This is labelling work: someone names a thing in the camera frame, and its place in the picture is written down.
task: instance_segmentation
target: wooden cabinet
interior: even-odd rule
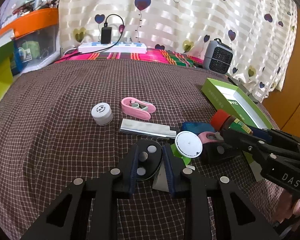
[[[282,91],[273,91],[262,104],[279,128],[300,137],[300,10],[296,41],[288,64]]]

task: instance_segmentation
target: fan grille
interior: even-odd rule
[[[210,70],[226,74],[231,64],[233,54],[223,48],[216,47],[210,62]]]

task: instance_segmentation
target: red cap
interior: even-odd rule
[[[222,125],[230,116],[226,111],[219,109],[211,118],[210,124],[215,130],[220,131]]]

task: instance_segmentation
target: power strip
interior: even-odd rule
[[[115,42],[111,42],[110,44],[101,44],[100,42],[88,42],[83,43],[78,47],[78,51],[81,53],[91,53],[95,52],[100,49],[104,49],[106,47],[110,47],[114,45]],[[119,42],[117,45],[113,46],[110,49],[103,50],[102,52],[106,53],[114,53],[114,52],[120,52],[120,53],[139,53],[139,54],[146,54],[147,47],[143,43],[135,42],[131,44],[125,44],[123,42]]]

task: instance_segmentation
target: plastic storage box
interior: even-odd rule
[[[37,30],[15,40],[23,68],[40,65],[56,52],[58,25]]]
[[[58,24],[58,9],[46,8],[19,17],[0,30],[0,35],[9,30],[15,34],[15,60],[11,66],[14,75],[40,69],[59,57]]]

